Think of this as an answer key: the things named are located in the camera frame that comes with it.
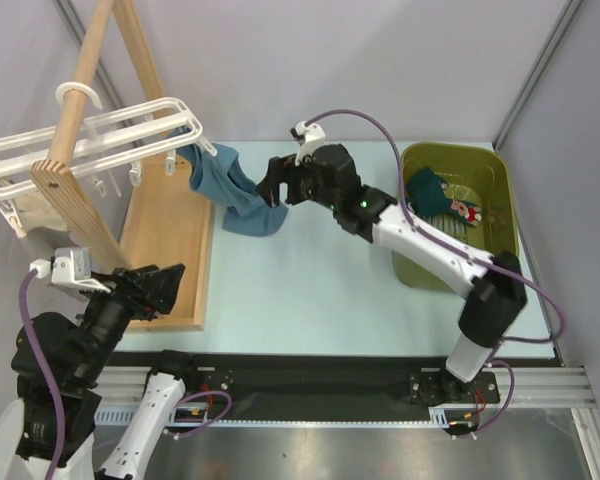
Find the blue sock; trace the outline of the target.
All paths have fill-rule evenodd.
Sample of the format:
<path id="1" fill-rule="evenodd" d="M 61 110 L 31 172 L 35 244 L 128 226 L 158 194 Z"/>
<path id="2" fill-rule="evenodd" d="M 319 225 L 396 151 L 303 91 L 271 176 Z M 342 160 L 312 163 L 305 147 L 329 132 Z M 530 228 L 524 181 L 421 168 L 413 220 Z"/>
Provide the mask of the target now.
<path id="1" fill-rule="evenodd" d="M 222 228 L 249 237 L 267 237 L 282 227 L 288 208 L 269 206 L 260 196 L 256 183 L 242 170 L 239 152 L 213 143 L 213 156 L 196 144 L 181 146 L 176 154 L 191 166 L 189 188 L 225 208 Z"/>

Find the dark green sock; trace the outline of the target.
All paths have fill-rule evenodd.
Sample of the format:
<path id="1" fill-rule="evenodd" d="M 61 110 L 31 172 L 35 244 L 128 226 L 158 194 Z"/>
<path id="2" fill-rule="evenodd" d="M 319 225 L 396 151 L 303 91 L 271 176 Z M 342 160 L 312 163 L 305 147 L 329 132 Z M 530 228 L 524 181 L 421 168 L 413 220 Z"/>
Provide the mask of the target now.
<path id="1" fill-rule="evenodd" d="M 452 200 L 446 196 L 447 182 L 430 168 L 414 174 L 405 184 L 407 201 L 420 218 L 453 214 Z"/>

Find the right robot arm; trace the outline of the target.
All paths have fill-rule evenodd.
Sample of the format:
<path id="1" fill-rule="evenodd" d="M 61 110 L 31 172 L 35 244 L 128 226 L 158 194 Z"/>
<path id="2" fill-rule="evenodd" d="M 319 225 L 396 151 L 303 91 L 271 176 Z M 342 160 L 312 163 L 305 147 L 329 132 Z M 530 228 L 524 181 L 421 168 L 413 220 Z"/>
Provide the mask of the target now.
<path id="1" fill-rule="evenodd" d="M 269 206 L 312 201 L 329 209 L 344 231 L 410 259 L 463 298 L 460 335 L 440 383 L 453 401 L 476 391 L 476 377 L 527 305 L 515 254 L 492 255 L 416 219 L 397 198 L 363 183 L 341 144 L 318 147 L 304 158 L 271 158 L 258 191 Z"/>

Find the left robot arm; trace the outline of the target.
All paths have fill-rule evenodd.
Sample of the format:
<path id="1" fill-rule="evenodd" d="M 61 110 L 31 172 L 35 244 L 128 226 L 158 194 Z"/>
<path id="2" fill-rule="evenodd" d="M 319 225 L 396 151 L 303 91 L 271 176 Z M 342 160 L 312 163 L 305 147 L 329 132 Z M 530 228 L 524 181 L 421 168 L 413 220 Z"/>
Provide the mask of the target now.
<path id="1" fill-rule="evenodd" d="M 99 468 L 92 466 L 95 414 L 102 400 L 95 388 L 129 323 L 171 312 L 185 267 L 148 265 L 94 274 L 95 288 L 87 294 L 80 324 L 56 312 L 30 316 L 28 287 L 52 271 L 45 260 L 32 263 L 19 288 L 23 326 L 11 368 L 24 418 L 16 453 L 35 478 L 141 479 L 176 404 L 199 391 L 193 355 L 173 350 L 158 355 L 131 423 Z"/>

